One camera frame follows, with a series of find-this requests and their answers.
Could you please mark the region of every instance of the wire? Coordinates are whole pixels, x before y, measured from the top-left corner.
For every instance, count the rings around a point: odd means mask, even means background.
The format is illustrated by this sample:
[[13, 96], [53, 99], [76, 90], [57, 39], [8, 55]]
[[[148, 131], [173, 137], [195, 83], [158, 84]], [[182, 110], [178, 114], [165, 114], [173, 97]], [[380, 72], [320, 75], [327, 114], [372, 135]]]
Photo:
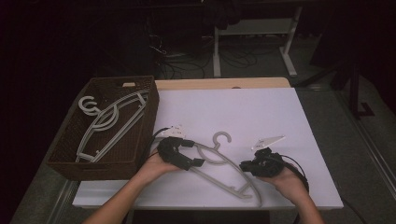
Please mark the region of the wire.
[[156, 152], [154, 152], [153, 154], [149, 155], [148, 158], [147, 158], [147, 161], [148, 161], [152, 156], [154, 156], [155, 154], [158, 154], [158, 151], [156, 151]]
[[280, 156], [281, 156], [281, 157], [288, 158], [288, 159], [294, 161], [294, 162], [298, 165], [298, 167], [300, 167], [301, 172], [303, 172], [303, 176], [306, 178], [306, 175], [305, 175], [305, 172], [304, 172], [304, 170], [303, 170], [303, 167], [301, 167], [301, 165], [300, 165], [297, 161], [295, 161], [293, 158], [288, 157], [288, 156], [285, 156], [285, 155], [280, 155]]
[[358, 218], [361, 220], [361, 222], [363, 224], [367, 224], [368, 222], [364, 219], [364, 217], [361, 215], [361, 213], [356, 210], [356, 208], [350, 203], [348, 202], [345, 198], [343, 198], [343, 196], [340, 195], [341, 201], [343, 201], [344, 203], [346, 203], [346, 205], [352, 209], [352, 211], [356, 214], [356, 216], [358, 216]]
[[[280, 156], [281, 156], [281, 157], [289, 158], [289, 159], [291, 159], [292, 161], [296, 162], [297, 165], [298, 165], [298, 166], [300, 167], [300, 169], [302, 170], [303, 175], [297, 170], [297, 168], [295, 168], [295, 167], [294, 167], [293, 165], [291, 165], [290, 163], [287, 163], [287, 162], [285, 162], [285, 161], [279, 161], [279, 160], [274, 159], [274, 158], [272, 158], [272, 157], [266, 157], [265, 159], [271, 160], [271, 161], [279, 162], [279, 163], [283, 164], [284, 166], [286, 166], [287, 168], [289, 168], [292, 172], [294, 172], [294, 173], [297, 175], [297, 177], [300, 178], [300, 180], [303, 182], [303, 184], [304, 184], [304, 186], [305, 186], [306, 191], [309, 192], [308, 180], [306, 179], [305, 174], [304, 174], [304, 171], [303, 171], [303, 168], [300, 166], [300, 164], [299, 164], [297, 161], [295, 161], [294, 159], [290, 158], [290, 157], [282, 156], [282, 155], [280, 155]], [[297, 214], [296, 218], [295, 218], [294, 221], [293, 221], [293, 224], [298, 224], [299, 222], [300, 222], [300, 214]]]
[[154, 140], [155, 140], [155, 137], [156, 137], [160, 132], [163, 132], [163, 131], [168, 130], [168, 129], [169, 129], [169, 128], [162, 128], [162, 129], [158, 130], [154, 135], [152, 135], [152, 137], [151, 137], [151, 139], [150, 139], [148, 145], [147, 145], [146, 148], [145, 148], [145, 152], [150, 150], [151, 145], [152, 145], [152, 143], [153, 143]]
[[247, 68], [252, 65], [255, 65], [258, 62], [256, 56], [269, 54], [277, 50], [277, 48], [273, 48], [262, 53], [255, 53], [255, 51], [262, 45], [262, 42], [263, 41], [261, 39], [260, 42], [257, 43], [252, 48], [250, 48], [251, 45], [245, 45], [243, 41], [242, 44], [240, 44], [241, 43], [240, 40], [238, 41], [238, 46], [240, 46], [240, 48], [235, 46], [223, 45], [220, 46], [221, 51], [226, 50], [226, 52], [228, 53], [220, 52], [219, 56], [225, 63], [227, 63], [230, 66], [236, 68]]
[[159, 53], [161, 53], [161, 54], [163, 54], [163, 55], [166, 55], [166, 50], [163, 50], [163, 49], [157, 49], [157, 48], [155, 48], [155, 47], [152, 47], [152, 46], [149, 46], [150, 48], [152, 48], [152, 49], [155, 49], [157, 52], [159, 52]]
[[161, 49], [163, 47], [163, 39], [161, 37], [159, 37], [158, 35], [149, 35], [149, 37], [158, 38], [158, 40], [160, 41], [160, 46], [158, 48]]
[[[194, 61], [198, 61], [199, 58], [197, 55], [191, 55], [191, 58], [187, 59], [177, 59], [175, 58], [165, 58], [161, 64], [163, 64], [164, 68], [166, 66], [170, 67], [172, 69], [172, 76], [170, 76], [170, 79], [175, 78], [175, 74], [180, 74], [180, 78], [183, 78], [183, 71], [196, 71], [196, 70], [201, 70], [202, 72], [202, 78], [205, 78], [205, 68], [207, 65], [210, 63], [211, 56], [208, 56], [204, 62], [203, 65], [200, 65], [198, 63], [193, 63]], [[167, 78], [168, 75], [166, 74], [166, 69], [165, 73], [163, 73], [164, 77]]]
[[158, 63], [158, 65], [160, 66], [161, 74], [163, 74], [163, 77], [164, 77], [165, 79], [167, 79], [166, 67], [165, 67], [165, 66], [162, 67], [162, 64], [160, 64], [160, 63]]

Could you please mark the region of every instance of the white table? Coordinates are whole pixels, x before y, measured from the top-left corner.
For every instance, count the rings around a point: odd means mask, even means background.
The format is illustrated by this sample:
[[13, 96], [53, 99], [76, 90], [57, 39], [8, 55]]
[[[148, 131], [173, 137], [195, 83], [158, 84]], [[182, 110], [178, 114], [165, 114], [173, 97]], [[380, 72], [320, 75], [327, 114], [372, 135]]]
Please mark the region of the white table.
[[[343, 207], [295, 89], [160, 91], [154, 131], [178, 124], [186, 131], [187, 139], [209, 147], [213, 147], [214, 133], [229, 133], [232, 142], [227, 143], [225, 137], [220, 138], [219, 152], [236, 164], [254, 158], [250, 148], [259, 138], [285, 135], [286, 139], [272, 145], [271, 149], [294, 158], [303, 166], [317, 207]], [[190, 158], [199, 157], [195, 148], [182, 148], [180, 152]], [[228, 165], [214, 166], [206, 162], [199, 169], [237, 189], [245, 183], [240, 174]], [[166, 174], [148, 186], [136, 200], [134, 208], [273, 210], [293, 207], [272, 186], [250, 174], [248, 176], [261, 194], [260, 207], [251, 189], [247, 194], [253, 195], [252, 198], [240, 199], [191, 171], [180, 171]], [[125, 182], [82, 181], [73, 205], [100, 206]]]

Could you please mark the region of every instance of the hand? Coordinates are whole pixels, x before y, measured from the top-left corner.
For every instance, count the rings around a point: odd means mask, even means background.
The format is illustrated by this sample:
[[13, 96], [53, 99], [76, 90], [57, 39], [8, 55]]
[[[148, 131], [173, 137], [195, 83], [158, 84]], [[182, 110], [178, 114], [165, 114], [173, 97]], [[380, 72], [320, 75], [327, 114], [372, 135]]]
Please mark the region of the hand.
[[177, 170], [180, 169], [175, 165], [164, 162], [158, 154], [157, 149], [155, 149], [140, 170], [135, 174], [134, 178], [139, 178], [145, 185], [148, 185], [161, 175]]
[[287, 167], [283, 168], [280, 174], [274, 177], [257, 178], [274, 185], [277, 191], [294, 204], [307, 199], [307, 197], [309, 198], [303, 182]]

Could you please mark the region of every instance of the dark background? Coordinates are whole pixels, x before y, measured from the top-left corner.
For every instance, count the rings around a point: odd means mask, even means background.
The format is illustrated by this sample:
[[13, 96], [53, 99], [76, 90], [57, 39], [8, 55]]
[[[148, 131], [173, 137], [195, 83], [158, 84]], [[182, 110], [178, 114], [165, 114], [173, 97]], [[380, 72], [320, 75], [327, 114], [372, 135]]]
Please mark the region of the dark background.
[[[2, 223], [12, 218], [69, 106], [91, 77], [158, 75], [145, 18], [156, 21], [151, 28], [164, 44], [186, 51], [210, 30], [201, 24], [201, 9], [179, 14], [81, 11], [92, 5], [144, 6], [140, 1], [104, 2], [0, 3]], [[269, 11], [274, 10], [288, 13], [277, 7]], [[394, 112], [395, 11], [388, 3], [312, 5], [304, 8], [298, 27], [299, 34], [323, 34], [313, 64], [327, 67], [352, 55]]]

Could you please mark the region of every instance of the controller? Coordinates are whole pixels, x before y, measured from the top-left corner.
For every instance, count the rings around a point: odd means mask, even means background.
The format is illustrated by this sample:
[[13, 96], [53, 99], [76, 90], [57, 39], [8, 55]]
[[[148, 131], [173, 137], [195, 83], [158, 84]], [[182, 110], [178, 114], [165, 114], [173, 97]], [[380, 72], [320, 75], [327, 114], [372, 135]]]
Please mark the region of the controller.
[[174, 164], [178, 168], [188, 171], [192, 166], [202, 166], [205, 160], [202, 159], [190, 159], [178, 151], [180, 146], [182, 147], [193, 147], [194, 142], [191, 140], [185, 140], [178, 137], [167, 137], [164, 138], [158, 145], [158, 153], [161, 158]]
[[273, 177], [285, 167], [282, 157], [278, 153], [273, 153], [269, 147], [256, 151], [254, 156], [253, 161], [242, 161], [239, 164], [243, 172], [251, 172], [259, 177]]

